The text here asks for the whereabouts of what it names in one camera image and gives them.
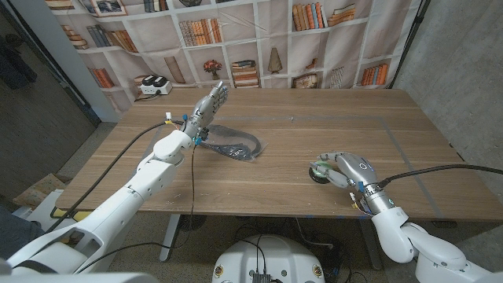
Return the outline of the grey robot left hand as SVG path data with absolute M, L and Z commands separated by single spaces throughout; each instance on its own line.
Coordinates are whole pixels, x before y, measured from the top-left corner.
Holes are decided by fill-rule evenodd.
M 191 138 L 195 138 L 214 119 L 217 111 L 228 98 L 228 88 L 220 81 L 213 87 L 209 95 L 202 97 L 194 106 L 192 114 L 184 122 L 180 130 Z

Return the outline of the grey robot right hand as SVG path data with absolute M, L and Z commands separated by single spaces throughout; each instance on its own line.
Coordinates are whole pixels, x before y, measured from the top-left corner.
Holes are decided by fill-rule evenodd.
M 322 153 L 316 162 L 310 162 L 310 169 L 316 178 L 324 178 L 333 185 L 345 189 L 358 188 L 377 183 L 376 172 L 363 157 L 347 152 Z

